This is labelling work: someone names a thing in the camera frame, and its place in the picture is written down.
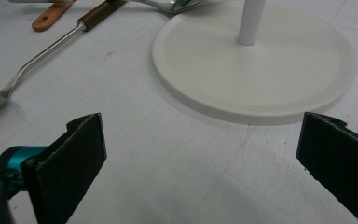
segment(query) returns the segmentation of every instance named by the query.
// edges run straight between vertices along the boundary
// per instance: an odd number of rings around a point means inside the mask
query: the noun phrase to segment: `white stand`
[[[339,100],[356,74],[347,40],[306,13],[246,2],[172,18],[153,46],[162,85],[200,113],[245,124],[298,122]]]

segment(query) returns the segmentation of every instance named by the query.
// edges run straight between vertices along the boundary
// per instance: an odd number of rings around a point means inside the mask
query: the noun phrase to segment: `metal spoon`
[[[168,13],[180,13],[191,9],[195,5],[198,5],[199,3],[205,0],[168,0],[169,2],[167,3],[160,3],[153,0],[124,0],[124,1],[144,3]]]
[[[92,11],[84,15],[77,21],[77,27],[70,31],[68,34],[61,37],[54,44],[50,45],[48,48],[43,50],[41,53],[33,57],[31,61],[26,63],[7,84],[6,86],[0,90],[0,108],[7,104],[8,97],[11,92],[16,88],[16,86],[20,83],[21,79],[25,76],[25,74],[35,67],[38,63],[47,58],[51,53],[53,53],[60,46],[65,44],[72,37],[77,35],[80,32],[87,32],[91,30],[94,26],[96,26],[99,22],[103,21],[107,16],[117,10],[119,7],[124,5],[125,2],[122,1],[104,1],[97,7],[95,7]]]

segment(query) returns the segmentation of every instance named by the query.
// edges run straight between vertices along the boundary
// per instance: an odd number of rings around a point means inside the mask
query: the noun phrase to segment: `white pole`
[[[245,46],[255,43],[266,0],[245,0],[238,42]]]

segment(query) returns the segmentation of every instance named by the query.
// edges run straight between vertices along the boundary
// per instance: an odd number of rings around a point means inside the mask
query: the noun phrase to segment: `utensil handle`
[[[32,28],[37,32],[46,31],[57,19],[72,5],[73,1],[68,3],[54,3],[44,11],[34,22]]]
[[[121,0],[106,0],[80,18],[77,22],[82,22],[86,26],[86,31],[89,31],[125,3],[126,1]]]
[[[48,48],[44,49],[38,55],[34,56],[31,61],[26,63],[7,84],[6,86],[0,91],[2,96],[8,97],[11,92],[16,88],[16,86],[20,83],[22,78],[27,74],[29,70],[35,67],[38,63],[42,62],[46,59],[50,54],[52,54],[56,49],[60,46],[68,42],[72,37],[77,35],[78,33],[85,31],[86,26],[83,23],[79,23],[77,27],[71,30],[68,34],[61,37],[59,40],[54,42]]]

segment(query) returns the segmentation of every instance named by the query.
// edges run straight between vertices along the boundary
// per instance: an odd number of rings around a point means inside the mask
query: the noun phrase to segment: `white tabletop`
[[[0,89],[101,2],[78,0],[36,33],[31,24],[50,4],[0,0]],[[331,23],[358,62],[358,0],[268,2]],[[13,146],[48,146],[67,122],[99,112],[108,159],[69,223],[358,223],[296,159],[301,122],[230,123],[165,91],[151,48],[171,17],[130,2],[31,70],[0,110],[0,154]],[[358,133],[358,72],[325,115]],[[17,223],[36,223],[26,192],[9,205]]]

